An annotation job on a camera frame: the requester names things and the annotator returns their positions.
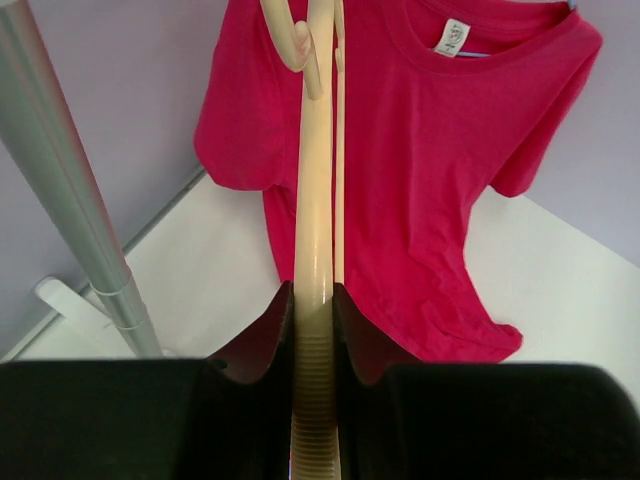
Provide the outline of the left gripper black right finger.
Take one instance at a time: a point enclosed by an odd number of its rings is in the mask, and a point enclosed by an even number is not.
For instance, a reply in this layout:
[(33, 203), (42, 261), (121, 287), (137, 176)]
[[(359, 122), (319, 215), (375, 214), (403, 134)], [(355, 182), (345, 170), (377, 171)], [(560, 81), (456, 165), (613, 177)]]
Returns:
[(346, 479), (635, 479), (639, 416), (584, 364), (423, 363), (333, 295)]

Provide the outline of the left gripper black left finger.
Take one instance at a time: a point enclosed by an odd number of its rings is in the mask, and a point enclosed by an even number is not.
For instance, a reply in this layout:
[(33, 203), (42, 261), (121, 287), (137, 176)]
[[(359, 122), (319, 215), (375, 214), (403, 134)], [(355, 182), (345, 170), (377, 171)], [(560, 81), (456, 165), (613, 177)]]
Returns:
[(205, 358), (1, 367), (5, 479), (285, 479), (293, 292)]

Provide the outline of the red t shirt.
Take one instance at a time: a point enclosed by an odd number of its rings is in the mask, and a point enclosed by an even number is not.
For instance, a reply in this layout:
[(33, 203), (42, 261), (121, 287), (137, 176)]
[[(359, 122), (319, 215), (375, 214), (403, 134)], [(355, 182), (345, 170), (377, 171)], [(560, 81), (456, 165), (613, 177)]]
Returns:
[[(603, 44), (566, 2), (348, 1), (345, 283), (362, 313), (427, 362), (499, 362), (521, 333), (495, 323), (464, 261), (473, 204), (532, 184)], [(478, 44), (516, 34), (485, 58)], [(263, 195), (282, 280), (294, 274), (302, 78), (260, 5), (228, 4), (195, 130), (215, 183)]]

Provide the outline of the beige plastic hanger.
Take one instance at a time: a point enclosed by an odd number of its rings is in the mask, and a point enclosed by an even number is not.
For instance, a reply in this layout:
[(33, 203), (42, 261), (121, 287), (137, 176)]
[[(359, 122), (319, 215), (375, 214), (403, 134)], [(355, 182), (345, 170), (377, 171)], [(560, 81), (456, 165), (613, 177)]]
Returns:
[(287, 68), (303, 75), (294, 262), (294, 479), (339, 477), (333, 346), (333, 54), (335, 4), (311, 1), (294, 21), (286, 1), (263, 15)]

